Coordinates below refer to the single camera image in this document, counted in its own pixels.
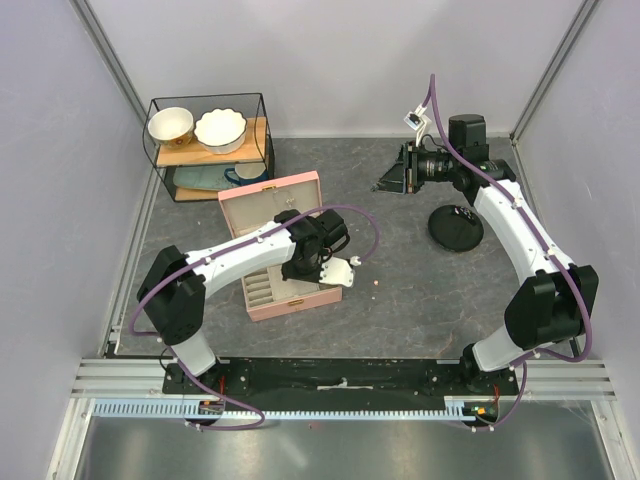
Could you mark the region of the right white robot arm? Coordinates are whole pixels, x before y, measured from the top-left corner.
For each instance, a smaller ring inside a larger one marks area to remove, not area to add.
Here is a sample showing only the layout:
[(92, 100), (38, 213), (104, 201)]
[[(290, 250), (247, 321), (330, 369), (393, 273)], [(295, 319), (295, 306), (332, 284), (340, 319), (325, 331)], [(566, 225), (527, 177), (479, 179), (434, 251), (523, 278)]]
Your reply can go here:
[(424, 108), (408, 113), (405, 121), (415, 137), (400, 147), (376, 190), (414, 194), (427, 182), (452, 184), (470, 209), (434, 211), (428, 222), (432, 239), (450, 251), (472, 249), (476, 223), (470, 214), (477, 212), (500, 240), (520, 282), (503, 326), (464, 349), (457, 371), (460, 386), (481, 393), (496, 371), (537, 353), (551, 354), (552, 345), (566, 340), (582, 336), (590, 342), (598, 276), (592, 266), (577, 266), (555, 245), (524, 199), (513, 170), (491, 158), (483, 116), (451, 117), (448, 138), (432, 150), (423, 145), (431, 126)]

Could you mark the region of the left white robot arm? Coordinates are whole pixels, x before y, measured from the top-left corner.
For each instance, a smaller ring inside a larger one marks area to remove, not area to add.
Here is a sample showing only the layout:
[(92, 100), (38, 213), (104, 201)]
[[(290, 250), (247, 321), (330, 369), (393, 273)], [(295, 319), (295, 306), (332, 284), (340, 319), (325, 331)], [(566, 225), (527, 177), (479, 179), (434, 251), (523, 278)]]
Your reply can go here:
[(216, 356), (202, 331), (204, 304), (218, 290), (273, 266), (284, 281), (350, 286), (350, 263), (335, 254), (350, 242), (333, 209), (313, 217), (287, 210), (263, 226), (219, 246), (190, 253), (163, 249), (138, 292), (155, 332), (186, 366), (185, 382), (208, 393), (219, 382)]

